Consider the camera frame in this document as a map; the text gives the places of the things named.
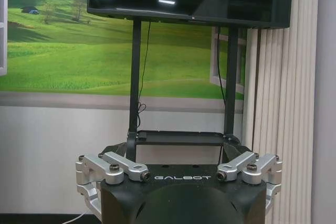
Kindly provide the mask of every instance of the metal clamp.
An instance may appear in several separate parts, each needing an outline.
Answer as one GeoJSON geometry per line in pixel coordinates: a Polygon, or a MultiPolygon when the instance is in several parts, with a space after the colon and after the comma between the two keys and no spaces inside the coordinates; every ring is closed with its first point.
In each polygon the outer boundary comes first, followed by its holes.
{"type": "Polygon", "coordinates": [[[134,163],[114,152],[79,156],[76,162],[77,191],[85,198],[86,206],[101,221],[101,203],[98,197],[100,182],[109,185],[124,181],[124,173],[133,181],[147,181],[150,173],[146,165],[134,163]]]}
{"type": "Polygon", "coordinates": [[[251,185],[259,185],[266,173],[274,174],[276,173],[276,168],[277,156],[266,154],[256,163],[249,164],[242,170],[243,181],[251,185]]]}
{"type": "Polygon", "coordinates": [[[266,214],[272,208],[274,204],[274,196],[281,191],[281,184],[273,185],[267,183],[267,191],[266,191],[266,214]]]}
{"type": "Polygon", "coordinates": [[[101,203],[98,198],[97,189],[89,183],[87,185],[77,185],[77,192],[85,198],[85,205],[101,221],[101,203]]]}
{"type": "Polygon", "coordinates": [[[110,164],[118,164],[133,181],[147,181],[151,174],[144,164],[135,163],[114,152],[107,152],[102,159],[110,164]]]}
{"type": "Polygon", "coordinates": [[[259,185],[263,180],[267,184],[266,213],[272,208],[274,196],[281,191],[282,161],[276,155],[266,154],[259,158],[258,154],[245,152],[227,164],[218,166],[219,181],[233,181],[242,172],[243,181],[251,185],[259,185]]]}
{"type": "Polygon", "coordinates": [[[221,182],[234,181],[243,168],[255,161],[256,155],[253,152],[245,152],[229,163],[220,164],[217,170],[217,179],[221,182]]]}
{"type": "Polygon", "coordinates": [[[124,180],[122,168],[114,169],[111,164],[94,155],[81,156],[76,162],[78,185],[106,180],[109,185],[117,185],[124,180]]]}

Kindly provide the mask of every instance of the bolt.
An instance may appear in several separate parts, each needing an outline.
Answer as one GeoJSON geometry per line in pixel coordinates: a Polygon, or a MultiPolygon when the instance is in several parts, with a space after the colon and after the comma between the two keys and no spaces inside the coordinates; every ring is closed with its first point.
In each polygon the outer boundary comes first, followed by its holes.
{"type": "Polygon", "coordinates": [[[246,166],[246,168],[247,168],[249,171],[251,171],[251,172],[255,172],[255,171],[257,170],[257,165],[255,165],[255,164],[248,164],[248,165],[246,166]]]}
{"type": "Polygon", "coordinates": [[[118,172],[119,169],[120,169],[120,167],[119,167],[118,164],[112,164],[112,165],[110,165],[110,172],[115,173],[115,172],[118,172]]]}
{"type": "Polygon", "coordinates": [[[226,180],[226,174],[225,173],[222,173],[222,172],[218,172],[216,174],[217,176],[217,179],[220,181],[220,182],[224,182],[226,180]]]}
{"type": "Polygon", "coordinates": [[[141,174],[141,180],[142,181],[146,182],[146,181],[149,180],[150,177],[151,177],[151,174],[149,172],[145,172],[145,173],[141,174]]]}

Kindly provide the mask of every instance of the wall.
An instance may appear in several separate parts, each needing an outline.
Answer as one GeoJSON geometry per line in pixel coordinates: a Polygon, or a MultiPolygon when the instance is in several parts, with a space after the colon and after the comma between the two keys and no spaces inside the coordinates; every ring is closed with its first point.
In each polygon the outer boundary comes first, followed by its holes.
{"type": "Polygon", "coordinates": [[[319,0],[312,222],[334,223],[336,190],[336,2],[319,0]]]}
{"type": "MultiPolygon", "coordinates": [[[[238,137],[242,117],[236,115],[238,137]]],[[[144,112],[142,125],[148,130],[220,132],[223,115],[144,112]]],[[[77,156],[123,142],[127,128],[128,111],[0,106],[0,213],[85,211],[76,192],[77,156]]],[[[139,151],[139,159],[166,163],[169,153],[149,147],[139,151]]],[[[215,163],[218,153],[218,148],[196,147],[174,153],[174,160],[215,163]]]]}

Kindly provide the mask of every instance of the green hill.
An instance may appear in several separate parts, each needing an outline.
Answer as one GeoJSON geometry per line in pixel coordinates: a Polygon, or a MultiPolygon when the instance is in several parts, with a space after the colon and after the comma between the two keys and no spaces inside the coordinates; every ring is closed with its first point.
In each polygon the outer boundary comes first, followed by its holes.
{"type": "MultiPolygon", "coordinates": [[[[75,22],[73,3],[9,0],[8,75],[0,79],[0,90],[129,93],[132,22],[86,12],[75,22]],[[43,21],[46,3],[56,6],[48,24],[43,21]],[[40,14],[22,13],[25,6],[35,6],[40,14]]],[[[144,23],[142,56],[147,28],[144,23]]],[[[153,23],[143,94],[220,99],[219,87],[208,81],[210,47],[210,27],[153,23]]]]}

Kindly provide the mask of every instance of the white cable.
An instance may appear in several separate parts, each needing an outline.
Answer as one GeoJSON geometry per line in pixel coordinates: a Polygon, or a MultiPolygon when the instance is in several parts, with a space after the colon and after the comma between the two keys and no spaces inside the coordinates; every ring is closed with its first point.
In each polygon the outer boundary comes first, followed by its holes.
{"type": "Polygon", "coordinates": [[[78,219],[82,218],[83,215],[87,214],[88,212],[89,212],[89,210],[87,210],[86,212],[82,213],[80,216],[76,217],[75,219],[69,220],[67,222],[63,222],[62,224],[68,224],[68,223],[74,222],[75,220],[78,220],[78,219]]]}

